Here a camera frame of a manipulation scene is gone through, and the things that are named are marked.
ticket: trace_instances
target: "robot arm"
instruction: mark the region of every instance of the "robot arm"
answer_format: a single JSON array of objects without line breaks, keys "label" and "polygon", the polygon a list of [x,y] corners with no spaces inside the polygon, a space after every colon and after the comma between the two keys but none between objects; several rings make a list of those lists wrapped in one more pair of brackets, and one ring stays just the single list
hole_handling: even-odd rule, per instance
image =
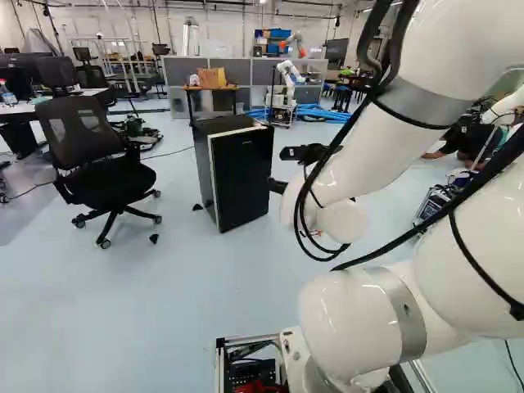
[{"label": "robot arm", "polygon": [[285,41],[281,41],[280,48],[283,50],[287,45],[291,45],[293,42],[296,42],[299,59],[305,57],[305,49],[302,46],[302,33],[300,31],[297,31],[293,35],[289,36]]},{"label": "robot arm", "polygon": [[278,63],[277,70],[282,74],[282,77],[286,81],[287,103],[291,105],[291,101],[295,96],[295,82],[293,81],[291,74],[295,76],[296,81],[299,83],[303,83],[305,79],[302,77],[299,70],[293,65],[291,60],[285,60],[282,63]]},{"label": "robot arm", "polygon": [[[471,18],[472,0],[424,2],[405,35],[397,77],[366,107],[342,141],[342,151],[315,179],[305,202],[309,229],[321,229],[338,242],[356,240],[364,232],[366,214],[358,200],[348,199],[384,188],[398,178],[508,68],[521,64],[522,56],[512,47],[516,39],[509,37],[515,26],[500,26],[502,30],[493,30],[489,40],[482,32],[492,20],[490,13],[503,12],[508,17],[504,20],[517,23],[511,10],[520,11],[522,4],[512,3],[504,10],[487,1],[475,4],[481,12]],[[442,29],[443,24],[460,28]],[[445,71],[442,64],[453,64],[453,71]],[[303,183],[303,174],[298,174],[282,196],[284,224],[293,222]],[[355,219],[357,228],[346,224]]]},{"label": "robot arm", "polygon": [[[521,0],[503,7],[489,0],[423,2],[405,36],[398,76],[364,109],[342,151],[308,192],[309,228],[319,226],[339,242],[364,233],[365,212],[349,198],[394,181],[506,70],[524,64],[514,50],[523,12]],[[453,70],[444,72],[443,65]],[[493,111],[504,113],[522,103],[523,91]],[[485,122],[491,121],[486,115]],[[512,140],[515,155],[522,152],[524,135]],[[283,193],[285,223],[292,222],[303,183],[298,175]],[[508,301],[524,303],[522,184],[524,163],[517,162],[434,225],[413,260],[331,272],[308,284],[299,307],[310,352],[305,391],[323,384],[354,392],[359,376],[452,350],[474,336],[524,337],[524,315],[514,313],[513,306],[510,312]]]},{"label": "robot arm", "polygon": [[514,119],[513,110],[524,103],[524,84],[513,94],[496,102],[482,117],[482,123],[491,124],[497,122],[498,125],[511,124]]}]

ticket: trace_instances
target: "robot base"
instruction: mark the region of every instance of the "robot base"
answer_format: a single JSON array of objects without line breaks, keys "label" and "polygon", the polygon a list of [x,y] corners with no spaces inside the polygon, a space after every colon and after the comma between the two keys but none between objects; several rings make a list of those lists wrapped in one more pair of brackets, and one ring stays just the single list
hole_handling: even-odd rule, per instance
[{"label": "robot base", "polygon": [[[275,349],[274,359],[261,360],[249,374],[242,370],[239,377],[238,365],[246,364],[243,358],[256,358],[258,351],[264,352],[272,346]],[[418,362],[409,362],[415,377],[420,381],[427,393],[435,392],[430,381]],[[264,384],[274,384],[266,389],[274,392],[290,393],[340,393],[341,389],[330,384],[310,359],[309,350],[305,344],[304,335],[300,327],[290,327],[279,334],[268,334],[251,337],[226,337],[216,341],[215,348],[215,393],[242,393],[250,391],[249,385],[264,378]],[[345,392],[365,392],[360,386],[350,386],[343,389]],[[402,368],[397,365],[389,370],[389,378],[378,387],[375,392],[380,393],[413,393],[413,388],[405,376]]]}]

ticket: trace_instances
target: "ceiling light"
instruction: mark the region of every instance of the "ceiling light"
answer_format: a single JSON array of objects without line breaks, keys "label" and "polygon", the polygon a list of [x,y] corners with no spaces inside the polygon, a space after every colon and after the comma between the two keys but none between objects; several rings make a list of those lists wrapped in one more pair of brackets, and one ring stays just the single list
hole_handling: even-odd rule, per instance
[{"label": "ceiling light", "polygon": [[[391,4],[391,7],[393,7],[393,6],[398,6],[399,4],[402,4],[402,2],[393,2],[393,3]],[[373,9],[373,7],[371,7],[371,8],[366,8],[365,10],[362,10],[361,12],[370,12],[372,9]]]}]

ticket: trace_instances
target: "water bottle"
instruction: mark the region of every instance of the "water bottle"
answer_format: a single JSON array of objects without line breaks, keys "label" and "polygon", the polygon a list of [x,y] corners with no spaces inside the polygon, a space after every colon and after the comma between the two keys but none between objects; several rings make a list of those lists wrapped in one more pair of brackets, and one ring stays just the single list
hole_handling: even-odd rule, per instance
[{"label": "water bottle", "polygon": [[18,103],[16,96],[7,88],[5,79],[0,79],[0,94],[2,94],[4,104],[11,106]]}]

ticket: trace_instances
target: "blue hose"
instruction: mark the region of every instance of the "blue hose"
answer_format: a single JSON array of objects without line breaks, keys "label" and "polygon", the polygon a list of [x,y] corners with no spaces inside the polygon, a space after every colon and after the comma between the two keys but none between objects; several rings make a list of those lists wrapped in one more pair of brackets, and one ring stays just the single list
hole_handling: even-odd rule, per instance
[{"label": "blue hose", "polygon": [[[254,109],[247,111],[246,115],[257,119],[263,118],[268,110],[265,108]],[[296,115],[324,118],[328,124],[344,124],[351,117],[351,113],[326,111],[319,104],[299,104],[296,108]]]}]

